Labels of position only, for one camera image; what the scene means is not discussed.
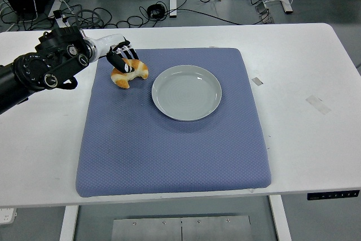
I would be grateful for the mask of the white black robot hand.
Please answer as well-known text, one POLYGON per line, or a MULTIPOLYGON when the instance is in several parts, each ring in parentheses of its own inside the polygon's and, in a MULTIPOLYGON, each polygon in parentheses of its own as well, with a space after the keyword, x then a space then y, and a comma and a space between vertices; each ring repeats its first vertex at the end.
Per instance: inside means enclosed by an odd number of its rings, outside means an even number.
POLYGON ((133 64, 127 64, 126 60, 138 59, 136 51, 129 40, 120 34, 105 36, 98 40, 93 40, 93 56, 91 62, 102 57, 106 57, 109 63, 122 73, 135 71, 133 64))

